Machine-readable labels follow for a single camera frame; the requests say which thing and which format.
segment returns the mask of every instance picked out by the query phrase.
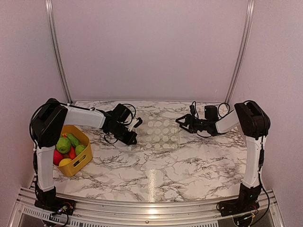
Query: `white marble surface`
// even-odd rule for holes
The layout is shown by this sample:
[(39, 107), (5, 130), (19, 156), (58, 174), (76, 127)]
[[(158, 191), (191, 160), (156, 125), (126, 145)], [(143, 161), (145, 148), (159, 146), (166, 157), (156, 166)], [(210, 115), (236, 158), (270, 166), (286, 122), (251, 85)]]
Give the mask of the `white marble surface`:
[[(119, 102), (77, 102), (111, 110)], [(93, 160), (73, 177), (54, 167), (58, 192), (116, 201), (195, 201), (237, 195), (245, 171), (246, 147), (236, 130), (209, 139), (175, 123), (189, 113), (188, 102), (129, 102), (144, 123), (138, 144), (108, 144), (101, 130), (81, 127), (89, 136)], [(200, 118), (204, 104), (198, 103)]]

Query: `metal frame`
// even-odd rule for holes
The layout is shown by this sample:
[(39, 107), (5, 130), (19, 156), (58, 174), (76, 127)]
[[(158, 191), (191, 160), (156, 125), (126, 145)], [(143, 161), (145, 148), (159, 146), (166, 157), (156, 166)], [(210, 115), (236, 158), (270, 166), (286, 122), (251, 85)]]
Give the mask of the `metal frame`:
[[(61, 56), (60, 56), (58, 38), (57, 38), (55, 21), (54, 21), (54, 16), (53, 16), (53, 0), (46, 0), (45, 3), (46, 3), (47, 15), (48, 15), (49, 29), (50, 29), (51, 39), (52, 39), (52, 43), (53, 43), (53, 49), (54, 49), (54, 54), (55, 54), (55, 58), (56, 58), (56, 63), (57, 63), (57, 67), (58, 67), (58, 71), (59, 71), (59, 75), (60, 75), (60, 80), (62, 83), (63, 91), (64, 91), (67, 102), (72, 103), (74, 100), (71, 98), (71, 94), (70, 94), (70, 91), (68, 88), (68, 84), (66, 81), (66, 76), (64, 73), (64, 68), (63, 68), (63, 64), (62, 64), (62, 60), (61, 60)], [(254, 5), (255, 5), (255, 0), (248, 0), (248, 6), (247, 6), (247, 12), (246, 12), (246, 18), (245, 18), (241, 45), (240, 45), (236, 65), (235, 65), (235, 68), (233, 71), (232, 79), (231, 79), (231, 82), (229, 84), (229, 88), (228, 88), (228, 91), (226, 94), (226, 98), (225, 98), (226, 103), (230, 103), (232, 95), (236, 88), (236, 83), (239, 78), (240, 69), (241, 69), (241, 65), (242, 65), (242, 61), (243, 61), (243, 56), (245, 54), (245, 50), (246, 50), (249, 36), (250, 36)]]
[(51, 34), (52, 43), (53, 43), (53, 50), (54, 50), (54, 54), (55, 54), (55, 58), (56, 58), (56, 63), (57, 63), (64, 95), (66, 97), (66, 101), (68, 103), (72, 103), (71, 94), (70, 94), (70, 91), (69, 91), (69, 88), (67, 85), (64, 68), (63, 68), (63, 64), (62, 64), (62, 60), (61, 60), (61, 55), (60, 55), (60, 51), (59, 51), (55, 20), (54, 20), (54, 16), (53, 16), (53, 1), (46, 0), (45, 4), (46, 4), (47, 19), (48, 19), (50, 34)]
[[(271, 201), (271, 215), (280, 217), (280, 211), (272, 190), (268, 191)], [(108, 227), (130, 227), (130, 226), (167, 226), (167, 227), (194, 227), (203, 224), (217, 223), (218, 220), (231, 218), (221, 217), (216, 205), (222, 199), (188, 202), (126, 202), (107, 201), (69, 196), (58, 193), (60, 197), (73, 199), (77, 202), (73, 216), (70, 217), (69, 226), (108, 226)], [(18, 227), (22, 214), (39, 217), (47, 220), (50, 211), (42, 210), (34, 206), (36, 200), (33, 189), (21, 188), (12, 213), (9, 227)], [(259, 196), (260, 209), (267, 208), (267, 197), (264, 193)], [(65, 217), (55, 216), (53, 222), (65, 222)], [(274, 220), (275, 227), (284, 227), (281, 219)]]
[(246, 12), (246, 18), (245, 18), (245, 25), (244, 25), (244, 30), (243, 30), (243, 36), (241, 40), (241, 45), (240, 45), (240, 50), (238, 54), (238, 58), (236, 61), (235, 68), (233, 70), (233, 75), (232, 75), (232, 80), (229, 85), (225, 102), (230, 103), (233, 93), (236, 88), (236, 84), (239, 78), (240, 70), (241, 70), (241, 65), (243, 62), (243, 57), (247, 48), (248, 40), (250, 37), (250, 31), (251, 31), (251, 25), (252, 25), (252, 18), (253, 18), (253, 12), (254, 12), (254, 7), (255, 7), (255, 0), (249, 0), (248, 5), (247, 5), (247, 12)]

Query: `red apple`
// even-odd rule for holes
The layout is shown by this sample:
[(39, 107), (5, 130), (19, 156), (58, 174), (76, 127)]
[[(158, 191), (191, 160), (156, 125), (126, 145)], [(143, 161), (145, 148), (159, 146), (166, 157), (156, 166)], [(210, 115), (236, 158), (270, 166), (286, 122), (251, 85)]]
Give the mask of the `red apple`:
[(63, 154), (55, 149), (53, 152), (53, 163), (58, 166), (62, 159), (64, 159)]

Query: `metal bar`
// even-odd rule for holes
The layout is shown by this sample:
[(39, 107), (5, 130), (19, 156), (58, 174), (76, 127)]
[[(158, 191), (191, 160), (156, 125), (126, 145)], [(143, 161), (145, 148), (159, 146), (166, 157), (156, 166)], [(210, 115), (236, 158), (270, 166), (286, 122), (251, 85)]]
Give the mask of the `metal bar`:
[(278, 203), (276, 203), (274, 206), (271, 206), (269, 208), (269, 211), (270, 211), (270, 215), (273, 220), (274, 226), (275, 227), (285, 227)]
[(227, 91), (227, 94), (226, 94), (226, 98), (225, 98), (226, 103), (230, 103), (230, 101), (232, 99), (232, 95), (233, 95), (234, 90), (236, 88), (238, 78), (239, 78), (241, 65), (242, 65), (242, 62), (243, 62), (243, 57), (244, 57), (244, 54), (245, 54), (245, 51), (246, 51), (246, 48), (247, 48), (247, 44), (248, 44), (248, 40), (249, 40), (249, 37), (250, 37), (254, 6), (255, 6), (255, 0), (249, 0), (248, 5), (247, 5), (245, 25), (244, 25), (240, 50), (239, 50), (238, 58), (237, 58), (236, 65), (235, 65), (235, 68), (234, 68), (234, 71), (233, 71), (231, 83), (229, 85), (229, 88), (228, 88), (228, 91)]
[(49, 29), (50, 29), (50, 34), (51, 34), (51, 39), (53, 43), (53, 50), (56, 58), (56, 63), (60, 75), (60, 80), (61, 84), (63, 87), (64, 95), (66, 97), (66, 100), (68, 103), (72, 103), (71, 99), (71, 94), (67, 85), (66, 81), (66, 76), (62, 64), (62, 59), (59, 51), (59, 45), (58, 45), (58, 38), (57, 38), (57, 32), (56, 32), (56, 27), (55, 27), (55, 20), (53, 16), (53, 2), (52, 0), (46, 0), (46, 11), (47, 11), (47, 19), (48, 19), (48, 24), (49, 24)]
[[(268, 191), (271, 206), (276, 204), (273, 191)], [(237, 196), (188, 202), (127, 202), (107, 201), (57, 194), (60, 197), (73, 199), (77, 202), (76, 209), (71, 218), (73, 221), (93, 221), (104, 223), (111, 227), (125, 226), (197, 226), (197, 223), (205, 223), (220, 219), (221, 217), (216, 205), (222, 199), (235, 199)], [(18, 198), (21, 204), (34, 207), (36, 200), (34, 190), (21, 188)], [(259, 198), (260, 210), (267, 207), (267, 197), (262, 193)]]
[(11, 213), (10, 219), (9, 219), (9, 225), (8, 227), (18, 227), (21, 216), (22, 216), (22, 208), (24, 205), (16, 202), (13, 208), (13, 211)]

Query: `red pepper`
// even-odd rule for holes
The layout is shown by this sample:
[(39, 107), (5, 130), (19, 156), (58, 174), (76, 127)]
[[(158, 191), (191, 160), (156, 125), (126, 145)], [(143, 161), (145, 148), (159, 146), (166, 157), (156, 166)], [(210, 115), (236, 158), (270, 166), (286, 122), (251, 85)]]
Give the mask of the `red pepper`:
[(70, 159), (74, 159), (76, 157), (75, 148), (72, 146), (70, 152), (68, 153)]

